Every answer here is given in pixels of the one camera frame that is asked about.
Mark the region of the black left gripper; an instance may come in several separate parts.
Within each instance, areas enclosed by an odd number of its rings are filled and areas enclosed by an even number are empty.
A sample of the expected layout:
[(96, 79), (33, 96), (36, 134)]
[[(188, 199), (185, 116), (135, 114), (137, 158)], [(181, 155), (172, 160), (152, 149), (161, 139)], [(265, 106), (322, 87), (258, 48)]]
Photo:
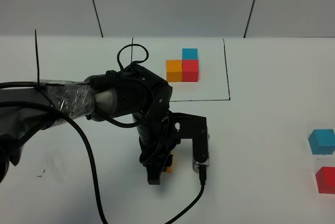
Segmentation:
[(145, 118), (143, 112), (132, 114), (137, 125), (141, 154), (139, 162), (147, 170), (150, 185), (160, 185), (161, 174), (166, 172), (166, 163), (170, 152), (180, 143), (172, 138), (177, 130), (173, 127), (172, 112), (169, 109), (156, 110)]

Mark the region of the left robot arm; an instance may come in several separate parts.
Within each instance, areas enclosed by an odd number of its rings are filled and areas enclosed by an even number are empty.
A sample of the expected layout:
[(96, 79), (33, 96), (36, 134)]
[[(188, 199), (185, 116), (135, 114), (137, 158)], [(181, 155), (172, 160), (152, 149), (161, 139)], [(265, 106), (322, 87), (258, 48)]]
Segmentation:
[(93, 75), (83, 82), (43, 81), (1, 84), (1, 178), (17, 165), (24, 144), (39, 130), (86, 117), (121, 128), (135, 127), (140, 163), (148, 183), (158, 185), (177, 145), (170, 112), (172, 87), (137, 63)]

